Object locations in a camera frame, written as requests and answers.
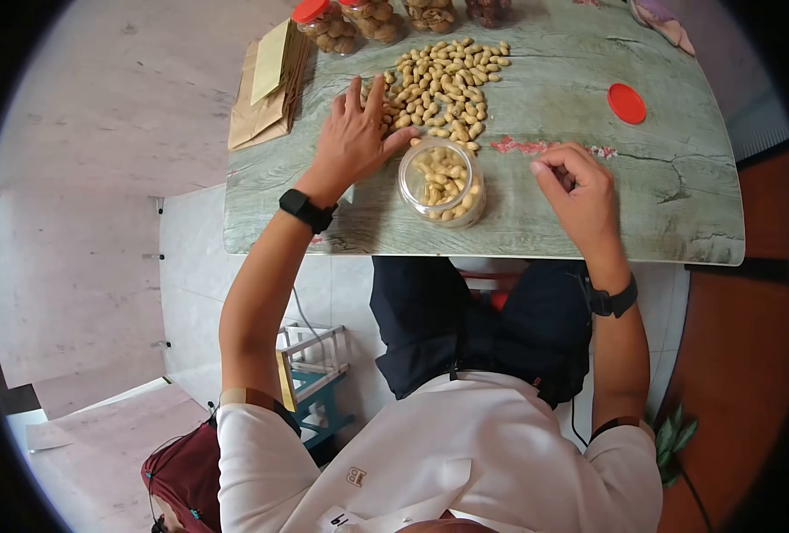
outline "shirt logo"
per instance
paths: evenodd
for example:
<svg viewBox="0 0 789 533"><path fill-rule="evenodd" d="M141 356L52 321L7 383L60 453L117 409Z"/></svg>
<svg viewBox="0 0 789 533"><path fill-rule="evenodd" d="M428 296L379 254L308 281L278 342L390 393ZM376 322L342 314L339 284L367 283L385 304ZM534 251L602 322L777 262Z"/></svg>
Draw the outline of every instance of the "shirt logo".
<svg viewBox="0 0 789 533"><path fill-rule="evenodd" d="M368 475L367 472L363 472L355 466L351 466L350 471L346 475L346 480L350 485L356 485L357 487L361 488L362 481L365 479L366 475Z"/></svg>

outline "clear plastic jar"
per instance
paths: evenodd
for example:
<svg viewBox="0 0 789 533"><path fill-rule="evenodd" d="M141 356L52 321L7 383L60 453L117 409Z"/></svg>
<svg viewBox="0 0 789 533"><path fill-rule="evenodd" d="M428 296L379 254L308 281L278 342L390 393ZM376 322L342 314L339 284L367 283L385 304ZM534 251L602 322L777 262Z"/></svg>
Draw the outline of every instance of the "clear plastic jar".
<svg viewBox="0 0 789 533"><path fill-rule="evenodd" d="M351 19L366 39L397 43L403 38L403 17L394 13L389 0L338 0L341 12Z"/></svg>
<svg viewBox="0 0 789 533"><path fill-rule="evenodd" d="M356 49L356 28L341 16L336 2L303 0L291 18L297 29L327 54L346 56Z"/></svg>
<svg viewBox="0 0 789 533"><path fill-rule="evenodd" d="M499 28L512 20L512 0L465 0L465 13L482 27Z"/></svg>
<svg viewBox="0 0 789 533"><path fill-rule="evenodd" d="M447 229L477 222L486 205L477 159L459 144L438 137L421 140L403 156L398 192L420 219Z"/></svg>
<svg viewBox="0 0 789 533"><path fill-rule="evenodd" d="M447 33L456 19L452 0L403 0L403 7L417 30Z"/></svg>

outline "wrist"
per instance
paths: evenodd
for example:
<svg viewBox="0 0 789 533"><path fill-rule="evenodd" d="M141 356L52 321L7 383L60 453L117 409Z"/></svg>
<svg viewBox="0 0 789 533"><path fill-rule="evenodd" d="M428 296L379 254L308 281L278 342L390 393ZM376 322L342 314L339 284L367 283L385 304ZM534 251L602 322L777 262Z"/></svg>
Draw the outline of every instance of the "wrist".
<svg viewBox="0 0 789 533"><path fill-rule="evenodd" d="M315 207L326 209L336 205L346 187L335 179L331 172L322 171L312 165L293 186L312 201Z"/></svg>
<svg viewBox="0 0 789 533"><path fill-rule="evenodd" d="M584 254L583 259L594 289L613 296L631 283L631 267L619 243Z"/></svg>

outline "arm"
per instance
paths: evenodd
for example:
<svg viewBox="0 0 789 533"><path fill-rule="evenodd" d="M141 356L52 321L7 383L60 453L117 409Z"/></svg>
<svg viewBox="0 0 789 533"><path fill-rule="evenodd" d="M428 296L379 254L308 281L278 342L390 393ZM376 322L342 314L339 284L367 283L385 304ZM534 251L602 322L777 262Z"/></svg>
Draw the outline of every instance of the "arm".
<svg viewBox="0 0 789 533"><path fill-rule="evenodd" d="M361 83L353 79L346 95L333 101L314 162L294 186L317 207L334 205L350 185L379 169L419 133L406 128L383 142L382 77L375 78L364 110ZM305 223L278 211L250 249L219 317L223 390L253 388L281 401L276 335L311 239L312 230Z"/></svg>
<svg viewBox="0 0 789 533"><path fill-rule="evenodd" d="M531 163L560 226L581 251L593 287L617 294L631 270L622 251L613 175L579 144L552 148ZM636 303L622 317L595 317L593 431L620 416L642 420L649 387L646 332Z"/></svg>

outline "black smartwatch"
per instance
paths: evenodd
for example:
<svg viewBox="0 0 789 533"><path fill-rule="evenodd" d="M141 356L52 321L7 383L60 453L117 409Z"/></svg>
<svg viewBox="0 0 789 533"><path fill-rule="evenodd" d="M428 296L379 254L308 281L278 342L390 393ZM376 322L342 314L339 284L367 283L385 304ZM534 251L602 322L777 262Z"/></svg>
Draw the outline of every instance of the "black smartwatch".
<svg viewBox="0 0 789 533"><path fill-rule="evenodd" d="M623 292L613 296L608 294L607 291L595 290L590 281L590 274L586 270L579 275L578 280L581 284L583 295L587 300L587 307L590 308L591 313L599 316L610 316L613 314L619 318L637 301L637 281L634 279L633 273L631 274L630 283Z"/></svg>
<svg viewBox="0 0 789 533"><path fill-rule="evenodd" d="M332 222L332 213L338 208L338 204L320 209L308 199L308 196L292 188L279 199L279 208L311 226L312 233L317 235L329 227Z"/></svg>

